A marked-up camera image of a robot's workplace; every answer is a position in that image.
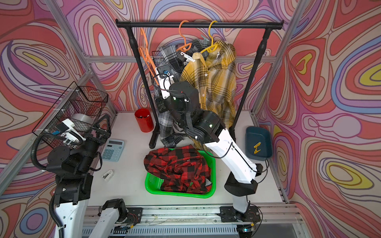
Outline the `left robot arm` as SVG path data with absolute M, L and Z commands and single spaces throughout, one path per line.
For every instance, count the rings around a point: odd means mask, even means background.
M 30 158 L 32 164 L 55 175 L 56 188 L 49 203 L 49 214 L 56 225 L 56 238 L 80 238 L 85 210 L 91 195 L 91 165 L 95 158 L 101 158 L 99 148 L 111 136 L 110 116 L 103 115 L 84 134 L 74 129 L 67 119 L 56 126 L 57 134 L 42 132 L 33 142 Z M 48 163 L 42 165 L 37 159 L 37 149 L 45 138 L 62 141 L 61 146 L 52 149 Z

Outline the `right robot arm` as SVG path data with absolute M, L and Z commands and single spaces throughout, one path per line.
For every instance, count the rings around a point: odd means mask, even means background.
M 233 196 L 235 214 L 244 217 L 250 208 L 248 195 L 256 193 L 256 177 L 262 174 L 263 166 L 244 154 L 215 112 L 201 109 L 199 92 L 190 83 L 164 80 L 157 83 L 161 92 L 157 98 L 159 111 L 169 112 L 188 137 L 210 149 L 230 169 L 224 188 Z

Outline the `red black plaid shirt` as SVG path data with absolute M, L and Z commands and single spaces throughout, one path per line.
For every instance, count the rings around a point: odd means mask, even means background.
M 163 192 L 205 194 L 212 188 L 211 168 L 192 145 L 150 151 L 143 162 L 148 173 L 163 180 Z

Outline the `yellow clothespin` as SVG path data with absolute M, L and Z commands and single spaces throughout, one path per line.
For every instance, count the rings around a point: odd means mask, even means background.
M 254 146 L 254 152 L 253 154 L 258 154 L 261 150 L 259 149 L 259 147 L 261 146 L 261 142 L 258 142 L 255 146 Z

